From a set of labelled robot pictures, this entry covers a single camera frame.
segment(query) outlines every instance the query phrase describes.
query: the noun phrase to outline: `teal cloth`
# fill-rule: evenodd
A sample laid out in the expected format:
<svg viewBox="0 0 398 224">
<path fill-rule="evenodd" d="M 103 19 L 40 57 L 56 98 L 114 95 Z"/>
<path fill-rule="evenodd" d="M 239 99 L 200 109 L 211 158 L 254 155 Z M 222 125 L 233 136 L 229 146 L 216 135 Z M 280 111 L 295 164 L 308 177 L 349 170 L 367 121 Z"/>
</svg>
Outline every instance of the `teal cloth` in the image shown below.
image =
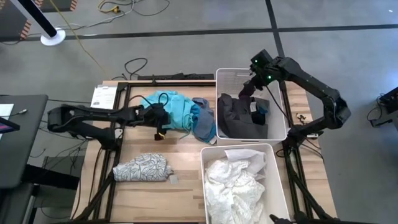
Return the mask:
<svg viewBox="0 0 398 224">
<path fill-rule="evenodd" d="M 159 96 L 162 93 L 166 93 L 167 96 L 169 96 L 169 102 L 164 106 L 164 110 L 170 115 L 170 124 L 163 125 L 163 128 L 190 131 L 192 128 L 191 107 L 195 105 L 195 103 L 184 95 L 178 94 L 177 91 L 172 90 L 158 90 L 155 94 L 146 98 L 150 103 L 158 103 Z M 165 104 L 167 96 L 163 94 L 162 97 L 160 97 L 160 102 Z M 144 99 L 141 100 L 141 104 L 145 108 L 149 106 L 148 102 Z"/>
</svg>

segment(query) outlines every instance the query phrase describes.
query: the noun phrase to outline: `blue cloth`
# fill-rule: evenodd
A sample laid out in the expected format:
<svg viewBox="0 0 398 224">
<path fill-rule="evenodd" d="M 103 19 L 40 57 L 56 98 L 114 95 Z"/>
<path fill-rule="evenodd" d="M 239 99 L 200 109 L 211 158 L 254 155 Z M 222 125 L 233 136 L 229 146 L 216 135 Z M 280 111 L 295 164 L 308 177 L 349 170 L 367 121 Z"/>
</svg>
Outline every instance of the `blue cloth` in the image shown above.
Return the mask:
<svg viewBox="0 0 398 224">
<path fill-rule="evenodd" d="M 212 110 L 208 107 L 207 100 L 205 101 L 205 104 L 201 104 L 204 106 L 203 108 L 198 104 L 191 107 L 192 132 L 196 138 L 209 143 L 216 135 L 216 123 L 214 122 Z"/>
<path fill-rule="evenodd" d="M 163 94 L 160 97 L 160 102 L 166 104 L 164 106 L 164 110 L 170 115 L 170 124 L 163 125 L 165 129 L 182 129 L 182 130 L 191 130 L 192 128 L 192 115 L 191 115 L 191 107 L 195 105 L 195 103 L 185 97 L 184 95 L 178 94 L 177 91 L 172 90 L 158 90 L 154 95 L 148 96 L 147 100 L 150 103 L 158 103 L 159 96 L 162 93 L 166 93 L 169 96 L 169 102 L 166 104 L 167 96 Z M 149 106 L 146 100 L 142 99 L 141 104 L 147 108 Z"/>
</svg>

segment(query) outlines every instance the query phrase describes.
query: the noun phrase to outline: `patterned fabric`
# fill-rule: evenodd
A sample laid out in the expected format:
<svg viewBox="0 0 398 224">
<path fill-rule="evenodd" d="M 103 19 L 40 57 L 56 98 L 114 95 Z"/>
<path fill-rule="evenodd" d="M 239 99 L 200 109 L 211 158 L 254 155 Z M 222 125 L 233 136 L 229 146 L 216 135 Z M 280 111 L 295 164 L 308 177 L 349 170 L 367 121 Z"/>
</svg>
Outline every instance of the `patterned fabric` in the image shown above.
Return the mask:
<svg viewBox="0 0 398 224">
<path fill-rule="evenodd" d="M 113 168 L 115 181 L 165 181 L 172 173 L 166 158 L 158 153 L 143 154 Z"/>
</svg>

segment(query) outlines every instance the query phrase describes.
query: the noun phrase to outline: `white plastic bin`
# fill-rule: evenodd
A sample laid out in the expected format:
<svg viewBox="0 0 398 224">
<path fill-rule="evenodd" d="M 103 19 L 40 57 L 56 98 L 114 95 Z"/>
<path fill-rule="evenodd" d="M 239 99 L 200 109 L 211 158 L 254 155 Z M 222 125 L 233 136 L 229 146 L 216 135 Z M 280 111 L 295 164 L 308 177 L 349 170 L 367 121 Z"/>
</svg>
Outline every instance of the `white plastic bin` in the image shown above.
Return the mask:
<svg viewBox="0 0 398 224">
<path fill-rule="evenodd" d="M 250 80 L 251 71 L 246 68 L 219 68 L 216 72 L 216 98 L 222 93 L 229 94 L 232 98 L 238 99 L 239 92 L 243 89 L 243 83 Z M 273 81 L 268 85 L 271 93 L 274 95 L 278 105 L 283 108 L 280 97 L 279 83 Z M 256 90 L 253 97 L 262 98 L 269 101 L 269 114 L 267 115 L 268 137 L 266 139 L 234 139 L 222 138 L 218 133 L 217 106 L 216 106 L 216 125 L 217 125 L 217 145 L 228 146 L 237 144 L 268 143 L 274 146 L 286 138 L 287 130 L 285 117 L 280 112 L 275 101 L 272 99 L 268 90 L 264 87 L 262 91 Z"/>
<path fill-rule="evenodd" d="M 211 224 L 211 218 L 207 213 L 205 169 L 207 168 L 207 162 L 226 157 L 224 150 L 227 149 L 253 149 L 266 153 L 266 178 L 259 180 L 259 183 L 266 188 L 265 192 L 260 198 L 260 200 L 264 202 L 264 209 L 262 211 L 259 223 L 273 223 L 273 221 L 269 218 L 270 214 L 276 215 L 279 218 L 289 219 L 289 211 L 287 210 L 285 195 L 282 188 L 282 183 L 280 181 L 278 166 L 276 164 L 272 146 L 269 144 L 248 144 L 240 146 L 206 147 L 201 150 L 201 177 L 203 182 L 203 193 L 205 196 L 206 223 Z"/>
</svg>

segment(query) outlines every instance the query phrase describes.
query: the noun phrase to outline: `table leg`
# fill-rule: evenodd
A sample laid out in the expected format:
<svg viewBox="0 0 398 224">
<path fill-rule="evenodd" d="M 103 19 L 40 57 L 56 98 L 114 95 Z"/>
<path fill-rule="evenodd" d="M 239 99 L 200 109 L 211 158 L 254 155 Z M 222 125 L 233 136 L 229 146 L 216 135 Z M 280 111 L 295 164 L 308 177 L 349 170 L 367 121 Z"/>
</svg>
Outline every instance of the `table leg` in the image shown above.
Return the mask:
<svg viewBox="0 0 398 224">
<path fill-rule="evenodd" d="M 22 182 L 76 190 L 79 178 L 27 164 L 24 175 L 22 176 Z"/>
</svg>

